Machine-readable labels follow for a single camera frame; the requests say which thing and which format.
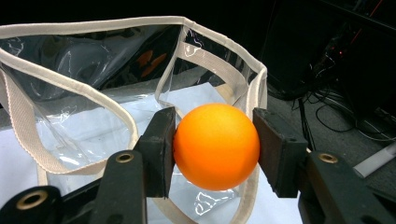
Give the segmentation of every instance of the orange ball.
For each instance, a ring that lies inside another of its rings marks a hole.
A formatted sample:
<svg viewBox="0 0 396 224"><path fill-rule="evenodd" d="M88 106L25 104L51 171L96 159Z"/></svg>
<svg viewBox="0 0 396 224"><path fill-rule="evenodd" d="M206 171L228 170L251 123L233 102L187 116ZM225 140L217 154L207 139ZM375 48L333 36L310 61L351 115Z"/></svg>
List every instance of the orange ball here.
<svg viewBox="0 0 396 224"><path fill-rule="evenodd" d="M174 157L192 184L209 190L238 186L253 172L260 155L259 135L240 109L201 105L178 124Z"/></svg>

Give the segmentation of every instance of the ping pong ball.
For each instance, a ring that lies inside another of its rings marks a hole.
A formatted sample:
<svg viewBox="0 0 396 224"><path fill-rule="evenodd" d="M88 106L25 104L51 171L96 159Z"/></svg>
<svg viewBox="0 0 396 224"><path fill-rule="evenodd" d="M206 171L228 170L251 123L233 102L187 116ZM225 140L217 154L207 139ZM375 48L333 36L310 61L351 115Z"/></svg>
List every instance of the ping pong ball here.
<svg viewBox="0 0 396 224"><path fill-rule="evenodd" d="M214 103L195 107L180 121L173 148L178 169L192 184L226 190L253 172L260 139L244 112Z"/></svg>

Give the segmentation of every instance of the dark equipment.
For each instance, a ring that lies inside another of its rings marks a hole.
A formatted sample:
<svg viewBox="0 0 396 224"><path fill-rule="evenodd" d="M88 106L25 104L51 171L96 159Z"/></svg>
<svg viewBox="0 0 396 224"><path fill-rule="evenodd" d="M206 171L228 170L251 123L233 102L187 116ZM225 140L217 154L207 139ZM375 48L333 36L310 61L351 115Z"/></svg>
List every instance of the dark equipment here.
<svg viewBox="0 0 396 224"><path fill-rule="evenodd" d="M27 189L0 210L1 223L147 223L146 197L168 197L175 165L176 112L157 112L134 150L113 154L102 178L61 197L53 186ZM280 116L254 108L259 164L279 198L296 198L305 224L396 223L395 202L372 193L339 156L307 152Z"/></svg>

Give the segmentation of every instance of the white surface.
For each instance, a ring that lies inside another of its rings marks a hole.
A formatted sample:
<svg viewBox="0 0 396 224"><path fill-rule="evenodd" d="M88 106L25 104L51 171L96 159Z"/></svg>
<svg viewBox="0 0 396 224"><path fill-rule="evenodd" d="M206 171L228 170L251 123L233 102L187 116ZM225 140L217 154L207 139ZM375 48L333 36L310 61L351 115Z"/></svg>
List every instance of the white surface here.
<svg viewBox="0 0 396 224"><path fill-rule="evenodd" d="M35 162L21 148L12 129L0 131L0 180L0 207L17 193L37 185ZM248 224L254 223L302 223L297 199L278 199L262 172L255 206L248 221Z"/></svg>

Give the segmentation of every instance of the clear vinyl bag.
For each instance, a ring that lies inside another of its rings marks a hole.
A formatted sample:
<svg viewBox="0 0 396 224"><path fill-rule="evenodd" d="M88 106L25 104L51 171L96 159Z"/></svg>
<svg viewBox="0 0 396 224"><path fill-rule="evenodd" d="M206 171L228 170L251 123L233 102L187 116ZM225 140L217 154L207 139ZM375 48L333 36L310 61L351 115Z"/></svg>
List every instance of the clear vinyl bag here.
<svg viewBox="0 0 396 224"><path fill-rule="evenodd" d="M262 63L183 17L1 26L0 87L39 183L62 194L100 177L106 159L134 148L163 108L174 106L180 120L219 102L252 119L267 100ZM208 191L175 167L169 198L148 199L148 222L201 223L222 212L224 223L246 222L259 169L235 189Z"/></svg>

